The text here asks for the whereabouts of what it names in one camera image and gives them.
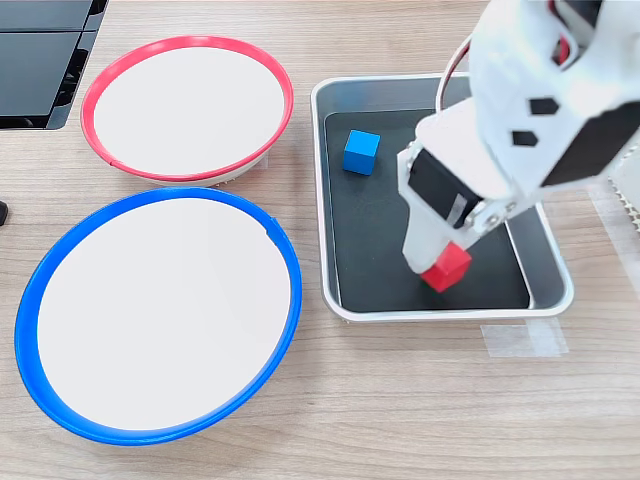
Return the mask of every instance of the black diamond marking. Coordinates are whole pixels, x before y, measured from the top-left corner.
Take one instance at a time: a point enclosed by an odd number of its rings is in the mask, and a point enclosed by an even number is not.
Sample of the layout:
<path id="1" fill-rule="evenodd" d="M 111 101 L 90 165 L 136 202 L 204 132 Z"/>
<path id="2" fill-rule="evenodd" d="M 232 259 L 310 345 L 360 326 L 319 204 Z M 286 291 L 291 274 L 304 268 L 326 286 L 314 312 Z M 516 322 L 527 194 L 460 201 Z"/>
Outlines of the black diamond marking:
<path id="1" fill-rule="evenodd" d="M 518 147 L 535 147 L 538 144 L 538 137 L 530 130 L 514 130 L 511 136 L 513 144 Z"/>
<path id="2" fill-rule="evenodd" d="M 0 202 L 0 227 L 4 225 L 4 221 L 7 219 L 7 214 L 9 213 L 9 208 L 7 204 L 4 202 Z"/>
<path id="3" fill-rule="evenodd" d="M 560 105 L 551 97 L 529 100 L 531 115 L 555 115 L 559 108 Z"/>

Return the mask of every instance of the tray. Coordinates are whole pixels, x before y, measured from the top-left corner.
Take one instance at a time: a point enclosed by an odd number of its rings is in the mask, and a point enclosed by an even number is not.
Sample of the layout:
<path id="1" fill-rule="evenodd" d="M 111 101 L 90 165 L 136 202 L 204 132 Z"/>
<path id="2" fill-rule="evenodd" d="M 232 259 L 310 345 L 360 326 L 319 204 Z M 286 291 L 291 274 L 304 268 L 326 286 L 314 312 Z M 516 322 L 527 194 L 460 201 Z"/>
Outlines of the tray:
<path id="1" fill-rule="evenodd" d="M 573 300 L 573 284 L 541 205 L 476 243 L 464 280 L 442 294 L 407 266 L 402 242 L 408 207 L 397 191 L 396 154 L 433 113 L 437 75 L 354 77 L 315 87 L 316 197 L 322 291 L 348 321 L 435 321 L 556 316 Z M 454 77 L 445 101 L 469 96 Z M 342 169 L 351 130 L 380 135 L 374 173 Z"/>

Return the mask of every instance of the clear tape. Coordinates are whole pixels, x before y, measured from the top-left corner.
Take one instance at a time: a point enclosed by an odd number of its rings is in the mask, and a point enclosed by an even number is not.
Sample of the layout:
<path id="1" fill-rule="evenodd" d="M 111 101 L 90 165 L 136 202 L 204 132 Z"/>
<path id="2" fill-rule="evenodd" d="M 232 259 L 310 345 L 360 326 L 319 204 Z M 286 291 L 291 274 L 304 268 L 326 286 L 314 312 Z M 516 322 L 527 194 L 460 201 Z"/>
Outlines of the clear tape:
<path id="1" fill-rule="evenodd" d="M 561 357 L 569 353 L 557 318 L 532 318 L 525 325 L 482 325 L 490 357 Z"/>
<path id="2" fill-rule="evenodd" d="M 633 219 L 625 210 L 610 182 L 592 184 L 587 190 L 620 258 L 620 263 L 640 297 L 640 236 Z"/>

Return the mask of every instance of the tape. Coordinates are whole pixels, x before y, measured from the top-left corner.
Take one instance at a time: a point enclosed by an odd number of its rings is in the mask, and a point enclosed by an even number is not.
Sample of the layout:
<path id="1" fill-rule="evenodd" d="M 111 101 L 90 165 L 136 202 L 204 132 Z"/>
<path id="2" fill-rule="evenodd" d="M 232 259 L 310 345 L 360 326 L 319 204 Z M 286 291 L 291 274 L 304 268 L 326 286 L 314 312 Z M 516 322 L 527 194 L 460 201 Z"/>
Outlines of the tape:
<path id="1" fill-rule="evenodd" d="M 592 184 L 587 191 L 620 258 L 620 263 L 640 298 L 640 238 L 636 225 L 616 195 L 611 182 Z"/>
<path id="2" fill-rule="evenodd" d="M 569 353 L 557 318 L 528 319 L 525 325 L 482 325 L 490 357 L 561 357 Z"/>
<path id="3" fill-rule="evenodd" d="M 447 217 L 447 223 L 451 226 L 455 225 L 458 220 L 460 220 L 460 216 L 464 212 L 464 207 L 466 206 L 467 199 L 460 194 L 456 195 L 456 199 L 453 202 L 453 206 L 451 207 L 451 211 Z"/>
<path id="4" fill-rule="evenodd" d="M 624 209 L 627 211 L 627 215 L 631 218 L 631 223 L 633 223 L 634 228 L 638 233 L 640 233 L 640 212 L 636 209 L 634 204 L 624 196 L 615 182 L 611 182 L 611 186 L 613 187 L 613 191 L 616 192 L 618 200 L 620 200 L 620 203 L 622 203 Z"/>

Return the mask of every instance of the tabletop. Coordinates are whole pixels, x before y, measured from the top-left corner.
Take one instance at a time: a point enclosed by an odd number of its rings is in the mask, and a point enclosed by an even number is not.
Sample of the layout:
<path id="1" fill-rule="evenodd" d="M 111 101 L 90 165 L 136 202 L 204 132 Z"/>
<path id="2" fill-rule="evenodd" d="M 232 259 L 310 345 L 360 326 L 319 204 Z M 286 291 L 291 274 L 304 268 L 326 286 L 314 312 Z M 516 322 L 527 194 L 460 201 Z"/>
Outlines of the tabletop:
<path id="1" fill-rule="evenodd" d="M 321 298 L 311 89 L 334 76 L 442 71 L 484 5 L 112 1 L 66 127 L 0 132 L 0 199 L 11 208 L 0 228 L 0 478 L 640 478 L 640 238 L 607 185 L 545 202 L 576 288 L 559 318 L 569 350 L 560 357 L 491 357 L 480 326 L 517 320 L 352 325 Z M 268 168 L 225 188 L 290 236 L 302 316 L 273 377 L 231 417 L 170 444 L 101 445 L 62 429 L 29 397 L 15 363 L 15 315 L 37 263 L 70 227 L 154 188 L 87 145 L 79 124 L 87 86 L 127 51 L 183 34 L 254 43 L 292 78 L 295 113 Z"/>

